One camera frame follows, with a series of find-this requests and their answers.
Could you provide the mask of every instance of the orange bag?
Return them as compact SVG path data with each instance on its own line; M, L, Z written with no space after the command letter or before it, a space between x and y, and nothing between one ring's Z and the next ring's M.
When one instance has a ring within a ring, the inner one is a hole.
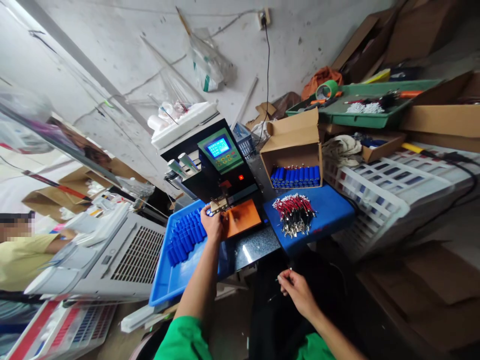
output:
M314 94L315 91L317 91L317 88L327 80L335 80L338 85L344 84L341 73L333 70L329 66L322 67L312 76L308 84L303 88L303 91L301 92L301 100L307 100L310 95Z

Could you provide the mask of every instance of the hand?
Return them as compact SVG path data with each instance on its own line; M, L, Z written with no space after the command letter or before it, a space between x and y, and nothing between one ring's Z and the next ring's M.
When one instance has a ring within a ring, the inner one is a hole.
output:
M212 217L207 215L207 210L210 209L210 204L207 204L200 213L201 224L205 228L206 235L210 241L222 240L222 221L220 219L220 213L217 212Z
M75 232L75 230L72 230L69 228L63 228L60 231L60 234L62 234L65 237L65 240L73 240L77 236L77 233Z
M287 269L278 275L278 283L283 296L290 295L298 312L312 322L320 309L305 278L295 271Z

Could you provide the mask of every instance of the green plastic tray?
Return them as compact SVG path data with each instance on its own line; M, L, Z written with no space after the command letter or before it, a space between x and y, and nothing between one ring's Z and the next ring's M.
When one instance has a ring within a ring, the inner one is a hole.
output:
M346 112L350 104L344 102L359 100L363 98L375 98L385 95L388 91L425 91L441 83L442 80L415 80L415 81L394 81L380 82L373 84L354 84L338 87L343 95L330 106L319 109L318 118L321 123L338 124L374 129L396 129L398 128L404 111L412 103L412 99L399 99L397 105L387 109L388 112L379 114L370 113L349 113ZM286 111L288 116L301 113L300 109L307 108L315 100L315 94L307 100L298 103Z

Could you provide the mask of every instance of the spot welding machine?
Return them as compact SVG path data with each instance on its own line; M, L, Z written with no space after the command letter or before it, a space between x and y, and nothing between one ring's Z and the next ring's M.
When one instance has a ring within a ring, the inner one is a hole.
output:
M185 188L211 203L212 213L259 189L227 121L220 116L174 141L161 156Z

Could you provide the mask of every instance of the electrical outlet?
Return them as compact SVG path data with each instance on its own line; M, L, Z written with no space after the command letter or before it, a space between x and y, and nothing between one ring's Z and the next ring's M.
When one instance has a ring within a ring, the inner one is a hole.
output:
M264 7L263 10L260 10L259 12L257 12L256 15L258 18L258 26L260 27L260 30L264 29L264 25L262 24L263 18L265 18L266 20L266 26L270 26L271 20L270 20L270 11L268 7Z

